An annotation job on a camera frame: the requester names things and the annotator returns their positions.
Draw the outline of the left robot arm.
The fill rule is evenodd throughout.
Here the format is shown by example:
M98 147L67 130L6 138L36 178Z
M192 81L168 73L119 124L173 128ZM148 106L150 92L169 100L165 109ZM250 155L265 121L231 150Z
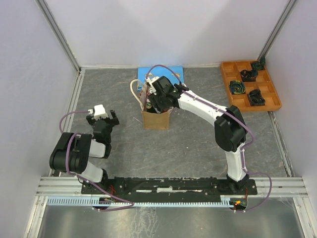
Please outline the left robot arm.
M95 106L87 113L86 120L93 133L62 132L50 156L50 168L76 175L85 182L92 182L94 190L105 193L109 189L107 172L89 162L89 158L109 157L111 133L113 127L120 122L114 110L108 114L102 105Z

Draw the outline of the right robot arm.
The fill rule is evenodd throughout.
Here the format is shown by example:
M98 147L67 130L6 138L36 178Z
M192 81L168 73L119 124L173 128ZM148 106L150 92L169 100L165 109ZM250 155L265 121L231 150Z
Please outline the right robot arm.
M205 100L182 83L172 84L165 76L146 78L145 83L149 89L148 99L158 112L179 108L214 127L215 141L225 151L227 188L234 194L243 191L249 175L242 162L247 130L240 110L236 106L228 108Z

